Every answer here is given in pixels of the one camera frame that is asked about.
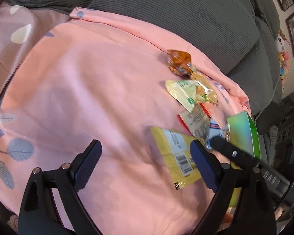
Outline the person's hand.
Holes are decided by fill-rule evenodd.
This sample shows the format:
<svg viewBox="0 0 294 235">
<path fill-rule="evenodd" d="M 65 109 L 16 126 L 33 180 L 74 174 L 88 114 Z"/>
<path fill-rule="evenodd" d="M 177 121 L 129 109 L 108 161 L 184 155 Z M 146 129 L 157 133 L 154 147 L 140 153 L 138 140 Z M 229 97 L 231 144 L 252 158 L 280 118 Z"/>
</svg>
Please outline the person's hand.
<svg viewBox="0 0 294 235">
<path fill-rule="evenodd" d="M 229 207 L 227 209 L 227 212 L 223 218 L 223 221 L 221 222 L 220 227 L 218 228 L 218 231 L 224 230 L 230 226 L 234 217 L 235 210 L 236 210 L 235 207 Z M 282 213 L 283 213 L 283 208 L 280 206 L 275 210 L 275 220 L 279 219 Z"/>
</svg>

